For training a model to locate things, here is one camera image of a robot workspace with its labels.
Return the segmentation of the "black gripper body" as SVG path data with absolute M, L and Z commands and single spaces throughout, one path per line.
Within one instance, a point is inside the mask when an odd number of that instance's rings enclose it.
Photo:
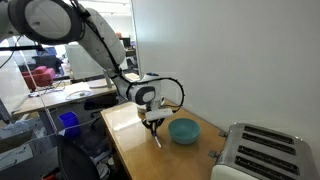
M 160 127 L 163 123 L 163 121 L 165 120 L 165 118 L 160 118 L 160 119 L 156 119 L 156 120 L 151 120 L 148 121 L 146 118 L 142 120 L 142 124 L 147 128 L 147 129 L 152 129 L 152 127 L 155 125 L 156 128 Z

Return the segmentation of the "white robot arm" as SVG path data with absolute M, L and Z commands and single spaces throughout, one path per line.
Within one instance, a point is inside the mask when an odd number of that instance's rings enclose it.
M 22 35 L 45 45 L 78 43 L 106 71 L 120 96 L 146 106 L 149 114 L 160 109 L 159 78 L 126 78 L 120 68 L 126 55 L 120 39 L 96 10 L 77 0 L 1 0 L 0 26 L 3 40 Z

